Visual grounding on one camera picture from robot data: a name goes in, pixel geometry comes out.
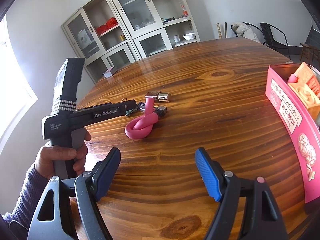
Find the wicker chair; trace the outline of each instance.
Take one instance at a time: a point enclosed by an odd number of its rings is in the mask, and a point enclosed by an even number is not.
[[[264,39],[266,41],[267,47],[269,47],[269,48],[271,48],[271,49],[273,49],[275,51],[277,49],[287,49],[288,50],[289,59],[291,59],[290,52],[289,52],[289,45],[288,45],[287,37],[285,36],[285,34],[281,30],[279,30],[277,27],[275,27],[275,26],[273,26],[273,25],[271,25],[269,23],[260,23],[260,27],[262,29],[262,33],[263,33]],[[286,42],[287,45],[284,45],[284,44],[276,41],[273,38],[272,31],[271,31],[270,27],[273,27],[273,28],[277,29],[278,31],[280,31],[284,35],[285,42]]]

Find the glass cabinet door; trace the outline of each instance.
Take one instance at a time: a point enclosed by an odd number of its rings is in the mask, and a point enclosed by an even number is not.
[[[117,68],[117,70],[119,70],[130,63],[135,62],[127,43],[106,53],[101,57],[101,59],[105,63],[108,70],[114,66]]]
[[[152,0],[113,0],[131,35],[149,32],[162,25]]]
[[[64,28],[76,50],[86,58],[87,64],[101,57],[105,52],[83,8],[65,23]]]
[[[136,38],[134,43],[142,58],[172,49],[171,42],[164,28]]]

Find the sweater sleeve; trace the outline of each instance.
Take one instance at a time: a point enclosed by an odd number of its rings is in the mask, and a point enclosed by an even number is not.
[[[4,221],[20,240],[26,240],[28,230],[40,197],[48,180],[41,176],[33,163],[27,171],[18,202],[13,212],[4,215]]]

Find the finger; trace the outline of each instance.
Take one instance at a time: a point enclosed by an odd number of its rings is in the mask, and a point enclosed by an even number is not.
[[[80,160],[77,160],[77,161],[75,162],[75,164],[73,164],[73,169],[74,169],[75,171],[79,171],[79,170],[81,170],[81,169],[84,167],[85,158],[86,158],[86,156],[83,157],[83,158],[80,159]]]
[[[84,156],[86,156],[88,154],[88,148],[85,145],[85,143],[82,144],[82,146],[77,150],[77,159],[80,160],[82,159]]]
[[[60,146],[43,146],[40,149],[40,156],[43,160],[63,160],[68,161],[76,157],[77,151],[72,148]]]
[[[77,171],[77,176],[79,176],[83,172],[85,172],[85,168],[84,167],[81,170]]]
[[[84,136],[85,141],[90,141],[91,140],[91,134],[87,131],[87,133]]]

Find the cookie illustration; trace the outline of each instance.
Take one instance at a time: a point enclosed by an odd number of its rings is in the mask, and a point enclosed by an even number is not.
[[[311,171],[310,174],[309,174],[309,177],[308,177],[308,181],[311,181],[312,179],[315,179],[315,174],[316,174],[315,171]]]
[[[312,145],[309,145],[307,153],[306,163],[312,167],[316,163],[316,151]]]
[[[300,154],[305,158],[308,156],[309,145],[310,144],[309,144],[308,137],[304,133],[299,134],[298,148],[299,148]]]
[[[279,98],[278,98],[276,92],[274,92],[273,90],[270,93],[270,101],[274,107],[277,107],[279,104]]]

